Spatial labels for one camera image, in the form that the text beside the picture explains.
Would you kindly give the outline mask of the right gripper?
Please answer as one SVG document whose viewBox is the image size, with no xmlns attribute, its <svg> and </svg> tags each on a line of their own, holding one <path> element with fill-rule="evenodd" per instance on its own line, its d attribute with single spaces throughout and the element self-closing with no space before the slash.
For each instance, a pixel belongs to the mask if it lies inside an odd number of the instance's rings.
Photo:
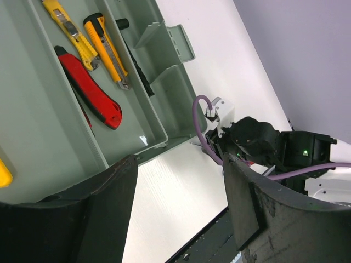
<svg viewBox="0 0 351 263">
<path fill-rule="evenodd" d="M 281 167 L 279 156 L 280 132 L 267 122 L 245 117 L 225 129 L 222 138 L 217 129 L 208 131 L 205 138 L 215 154 L 223 159 L 226 153 L 265 167 Z"/>
</svg>

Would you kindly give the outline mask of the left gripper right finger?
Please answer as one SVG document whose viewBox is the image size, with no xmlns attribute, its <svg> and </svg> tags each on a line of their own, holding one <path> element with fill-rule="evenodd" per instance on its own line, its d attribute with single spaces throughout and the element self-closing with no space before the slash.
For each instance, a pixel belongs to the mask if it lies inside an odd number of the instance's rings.
<svg viewBox="0 0 351 263">
<path fill-rule="evenodd" d="M 350 207 L 291 190 L 228 153 L 223 169 L 243 262 L 350 262 Z"/>
</svg>

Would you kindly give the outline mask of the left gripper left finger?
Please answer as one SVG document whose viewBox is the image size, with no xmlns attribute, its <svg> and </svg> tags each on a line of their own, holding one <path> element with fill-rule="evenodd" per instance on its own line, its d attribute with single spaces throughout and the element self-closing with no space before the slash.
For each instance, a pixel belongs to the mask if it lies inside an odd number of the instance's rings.
<svg viewBox="0 0 351 263">
<path fill-rule="evenodd" d="M 138 162 L 107 170 L 36 203 L 1 203 L 1 262 L 121 262 Z"/>
</svg>

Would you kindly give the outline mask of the yellow handled screwdriver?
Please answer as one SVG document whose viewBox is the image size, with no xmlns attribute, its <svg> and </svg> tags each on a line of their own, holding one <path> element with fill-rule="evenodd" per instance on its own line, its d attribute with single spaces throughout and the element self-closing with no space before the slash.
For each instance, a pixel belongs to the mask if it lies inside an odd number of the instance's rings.
<svg viewBox="0 0 351 263">
<path fill-rule="evenodd" d="M 13 176 L 0 159 L 0 188 L 8 187 L 13 182 Z"/>
</svg>

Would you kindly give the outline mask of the green toolbox with clear lid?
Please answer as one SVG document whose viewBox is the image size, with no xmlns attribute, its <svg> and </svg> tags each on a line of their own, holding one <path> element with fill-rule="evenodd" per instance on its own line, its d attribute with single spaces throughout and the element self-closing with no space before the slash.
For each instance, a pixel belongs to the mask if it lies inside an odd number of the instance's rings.
<svg viewBox="0 0 351 263">
<path fill-rule="evenodd" d="M 74 43 L 101 14 L 127 71 L 115 82 Z M 1 201 L 34 203 L 127 155 L 143 164 L 195 137 L 195 57 L 182 25 L 155 1 L 1 1 Z"/>
</svg>

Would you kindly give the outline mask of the red handled pliers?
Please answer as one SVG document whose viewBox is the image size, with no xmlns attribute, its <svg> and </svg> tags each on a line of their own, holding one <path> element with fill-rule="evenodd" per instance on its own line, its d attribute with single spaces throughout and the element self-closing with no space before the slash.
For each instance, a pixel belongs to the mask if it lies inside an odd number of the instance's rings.
<svg viewBox="0 0 351 263">
<path fill-rule="evenodd" d="M 104 126 L 119 130 L 123 121 L 120 104 L 101 88 L 80 59 L 59 45 L 54 51 L 89 128 L 93 126 L 84 105 Z"/>
</svg>

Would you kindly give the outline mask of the black rubber mallet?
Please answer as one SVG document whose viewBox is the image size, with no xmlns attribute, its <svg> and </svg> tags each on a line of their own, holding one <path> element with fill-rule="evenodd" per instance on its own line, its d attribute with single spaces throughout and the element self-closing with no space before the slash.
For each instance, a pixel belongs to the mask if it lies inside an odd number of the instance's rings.
<svg viewBox="0 0 351 263">
<path fill-rule="evenodd" d="M 123 19 L 116 19 L 115 22 L 116 22 L 117 27 L 118 27 L 118 29 L 119 29 L 120 31 L 129 28 L 129 21 L 128 21 L 128 19 L 126 19 L 126 18 L 123 18 Z M 136 68 L 136 70 L 137 70 L 137 73 L 138 73 L 138 75 L 139 75 L 139 77 L 140 77 L 140 80 L 141 80 L 141 82 L 142 82 L 142 84 L 143 84 L 143 86 L 144 86 L 144 89 L 145 89 L 146 93 L 148 94 L 149 97 L 154 96 L 155 93 L 154 93 L 153 90 L 151 89 L 150 83 L 149 83 L 149 81 L 147 80 L 146 75 L 144 74 L 142 68 L 139 66 L 137 60 L 135 59 L 133 53 L 131 52 L 131 50 L 130 50 L 130 48 L 129 48 L 127 42 L 126 42 L 126 40 L 124 39 L 124 37 L 123 37 L 123 40 L 124 40 L 124 43 L 126 44 L 127 50 L 128 50 L 128 52 L 129 52 L 129 54 L 130 54 L 130 56 L 131 56 L 131 59 L 132 59 L 132 61 L 133 61 L 133 63 L 134 63 L 134 66 L 135 66 L 135 68 Z"/>
</svg>

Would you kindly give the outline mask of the yellow black utility knife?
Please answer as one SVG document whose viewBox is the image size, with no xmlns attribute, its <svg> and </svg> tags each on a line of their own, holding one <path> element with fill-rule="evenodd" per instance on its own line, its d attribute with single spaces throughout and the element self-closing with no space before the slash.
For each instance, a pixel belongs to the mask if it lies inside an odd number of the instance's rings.
<svg viewBox="0 0 351 263">
<path fill-rule="evenodd" d="M 130 90 L 131 84 L 128 80 L 128 72 L 107 33 L 103 14 L 94 13 L 87 16 L 83 21 L 83 26 L 112 80 L 121 89 Z"/>
</svg>

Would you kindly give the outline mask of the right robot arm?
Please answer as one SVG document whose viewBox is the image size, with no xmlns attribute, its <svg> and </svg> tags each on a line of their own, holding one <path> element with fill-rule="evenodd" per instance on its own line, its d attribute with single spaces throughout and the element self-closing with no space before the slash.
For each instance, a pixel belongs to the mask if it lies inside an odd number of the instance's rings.
<svg viewBox="0 0 351 263">
<path fill-rule="evenodd" d="M 309 131 L 279 131 L 245 117 L 204 136 L 213 156 L 229 153 L 246 165 L 266 168 L 263 176 L 309 197 L 350 205 L 350 145 Z"/>
</svg>

